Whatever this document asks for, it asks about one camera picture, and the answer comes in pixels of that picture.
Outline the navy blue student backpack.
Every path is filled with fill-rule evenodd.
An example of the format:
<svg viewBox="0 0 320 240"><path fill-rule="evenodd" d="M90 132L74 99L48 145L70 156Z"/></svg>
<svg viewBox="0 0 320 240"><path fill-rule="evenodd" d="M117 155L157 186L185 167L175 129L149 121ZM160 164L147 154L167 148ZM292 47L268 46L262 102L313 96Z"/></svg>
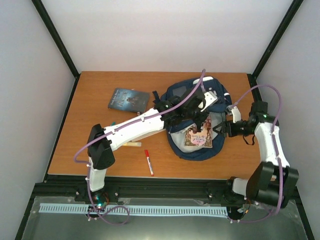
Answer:
<svg viewBox="0 0 320 240"><path fill-rule="evenodd" d="M206 91L212 91L218 100L208 107L211 117L212 147L189 147L185 146L186 130L194 124L192 120L185 120L177 125L166 128L168 143L179 158L188 161L205 161L216 156L223 148L225 137L213 132L213 127L226 120L226 108L232 104L232 99L227 89L212 76L203 78L203 86Z"/></svg>

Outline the pink illustrated paperback book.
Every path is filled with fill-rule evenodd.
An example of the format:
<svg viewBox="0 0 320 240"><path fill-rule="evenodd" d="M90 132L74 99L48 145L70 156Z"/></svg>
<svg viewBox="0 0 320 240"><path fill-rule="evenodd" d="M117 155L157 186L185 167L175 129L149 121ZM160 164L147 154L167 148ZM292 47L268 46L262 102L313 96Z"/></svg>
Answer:
<svg viewBox="0 0 320 240"><path fill-rule="evenodd" d="M210 115L200 125L200 131L197 130L195 124L191 125L185 131L184 145L193 148L211 148L213 146L212 137L212 118Z"/></svg>

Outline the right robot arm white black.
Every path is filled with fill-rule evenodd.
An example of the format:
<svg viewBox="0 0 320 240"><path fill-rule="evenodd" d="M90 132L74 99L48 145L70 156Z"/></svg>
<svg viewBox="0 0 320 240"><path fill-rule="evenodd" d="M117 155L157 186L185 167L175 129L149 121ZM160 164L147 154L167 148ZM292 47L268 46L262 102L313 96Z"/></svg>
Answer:
<svg viewBox="0 0 320 240"><path fill-rule="evenodd" d="M299 179L297 169L290 167L280 142L279 122L268 114L264 101L252 103L248 120L243 120L236 106L228 106L232 116L218 125L220 134L227 137L252 136L251 144L259 147L260 164L249 179L231 177L224 196L234 203L241 197L277 208L285 208Z"/></svg>

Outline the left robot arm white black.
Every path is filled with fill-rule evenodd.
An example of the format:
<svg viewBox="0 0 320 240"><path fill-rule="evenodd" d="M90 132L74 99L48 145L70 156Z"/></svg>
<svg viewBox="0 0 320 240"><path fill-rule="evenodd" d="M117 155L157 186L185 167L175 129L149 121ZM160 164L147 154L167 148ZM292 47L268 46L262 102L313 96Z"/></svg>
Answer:
<svg viewBox="0 0 320 240"><path fill-rule="evenodd" d="M188 91L182 97L173 96L159 101L144 114L115 126L102 128L99 124L91 129L88 138L89 187L86 195L99 201L104 195L107 168L115 163L114 151L124 144L143 139L186 120L192 120L198 130L208 116L207 108L215 101L210 92Z"/></svg>

